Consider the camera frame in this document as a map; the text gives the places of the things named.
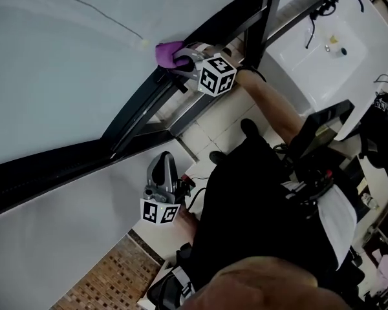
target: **white tile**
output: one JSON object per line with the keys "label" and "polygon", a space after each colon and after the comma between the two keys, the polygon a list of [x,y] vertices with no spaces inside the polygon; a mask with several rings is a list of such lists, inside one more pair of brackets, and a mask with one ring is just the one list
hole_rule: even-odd
{"label": "white tile", "polygon": [[182,134],[181,140],[194,155],[197,155],[211,143],[210,138],[196,122]]}
{"label": "white tile", "polygon": [[157,116],[157,114],[155,114],[153,117],[151,117],[147,124],[150,123],[161,123],[161,119]]}
{"label": "white tile", "polygon": [[199,178],[209,177],[215,168],[215,164],[210,161],[208,156],[210,152],[215,150],[219,150],[219,148],[214,143],[211,142],[205,149],[200,151],[197,154],[197,158],[199,159],[199,161],[197,162],[197,164],[191,166],[186,171],[186,175],[189,177],[199,177]]}
{"label": "white tile", "polygon": [[229,45],[233,46],[238,51],[243,50],[243,41],[238,37],[234,38]]}
{"label": "white tile", "polygon": [[377,11],[379,11],[381,16],[385,19],[385,22],[387,22],[388,24],[388,8],[385,3],[382,0],[378,0],[377,2],[375,2],[374,6]]}
{"label": "white tile", "polygon": [[218,100],[197,122],[210,139],[215,140],[253,105],[253,99],[239,87]]}
{"label": "white tile", "polygon": [[221,151],[229,153],[246,139],[240,126],[241,120],[244,118],[249,118],[256,123],[260,135],[266,132],[268,128],[267,119],[263,116],[259,107],[254,105],[214,141]]}
{"label": "white tile", "polygon": [[171,120],[184,107],[189,106],[190,103],[195,100],[195,97],[199,95],[197,88],[192,86],[193,83],[191,80],[186,83],[186,87],[188,88],[186,93],[176,91],[158,110],[156,115],[162,121]]}

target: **tiled floor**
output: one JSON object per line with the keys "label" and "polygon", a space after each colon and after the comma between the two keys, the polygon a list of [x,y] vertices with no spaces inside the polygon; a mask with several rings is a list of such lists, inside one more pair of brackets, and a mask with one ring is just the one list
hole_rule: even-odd
{"label": "tiled floor", "polygon": [[127,234],[51,310],[141,310],[137,301],[159,270]]}
{"label": "tiled floor", "polygon": [[[198,159],[197,164],[186,174],[192,178],[210,176],[215,167],[208,157],[210,152],[219,150],[228,154],[240,145],[245,139],[240,128],[240,122],[244,118],[249,118],[256,123],[260,134],[271,146],[282,142],[269,127],[253,99],[239,87],[219,100],[183,133],[181,140]],[[194,179],[194,182],[196,187],[191,192],[191,199],[198,190],[207,186],[207,179]],[[203,201],[204,192],[199,194],[191,210],[198,218],[201,216]]]}

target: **strap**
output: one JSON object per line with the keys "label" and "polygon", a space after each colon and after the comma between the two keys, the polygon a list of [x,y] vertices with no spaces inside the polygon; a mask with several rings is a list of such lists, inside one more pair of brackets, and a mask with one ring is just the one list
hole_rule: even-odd
{"label": "strap", "polygon": [[255,74],[258,74],[260,76],[261,79],[263,79],[263,81],[265,83],[267,83],[266,81],[266,78],[264,78],[264,76],[257,70],[255,69],[254,67],[247,67],[246,65],[241,65],[237,68],[237,72],[239,72],[240,70],[249,70],[249,71],[252,71],[254,72]]}
{"label": "strap", "polygon": [[189,279],[189,276],[186,274],[186,272],[182,269],[181,266],[178,266],[177,268],[173,269],[172,273],[182,286],[182,298],[180,299],[180,303],[182,305],[185,299],[189,298],[195,293],[195,290],[193,284],[191,283],[191,280]]}
{"label": "strap", "polygon": [[209,44],[201,44],[199,45],[195,50],[198,51],[198,52],[202,52],[203,50],[205,50],[207,47],[210,47],[211,45]]}

